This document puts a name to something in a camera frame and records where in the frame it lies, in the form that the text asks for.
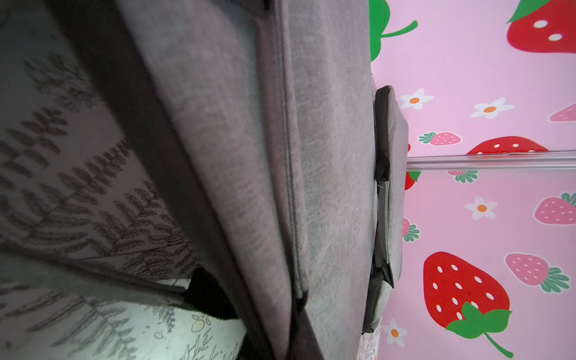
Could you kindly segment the grey laptop bag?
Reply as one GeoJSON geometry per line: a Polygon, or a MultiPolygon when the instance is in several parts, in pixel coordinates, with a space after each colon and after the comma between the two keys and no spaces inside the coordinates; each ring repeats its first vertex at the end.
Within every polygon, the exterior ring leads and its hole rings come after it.
{"type": "Polygon", "coordinates": [[[47,1],[243,359],[354,359],[401,271],[407,124],[367,1],[47,1]]]}

